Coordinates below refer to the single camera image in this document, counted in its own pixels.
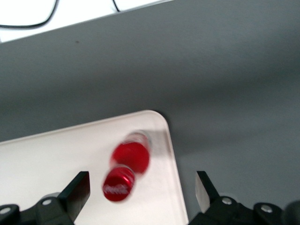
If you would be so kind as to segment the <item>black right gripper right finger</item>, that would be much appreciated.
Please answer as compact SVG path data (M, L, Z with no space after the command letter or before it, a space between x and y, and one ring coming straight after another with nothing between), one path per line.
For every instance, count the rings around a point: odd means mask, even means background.
M190 225L230 225L238 211L238 203L228 196L221 196L205 171L197 171L195 194L200 212Z

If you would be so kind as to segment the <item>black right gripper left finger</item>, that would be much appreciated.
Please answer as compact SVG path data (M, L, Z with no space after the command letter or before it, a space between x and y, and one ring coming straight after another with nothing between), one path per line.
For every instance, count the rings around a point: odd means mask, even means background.
M79 172L58 196L48 196L36 204L38 225L73 225L90 196L90 175Z

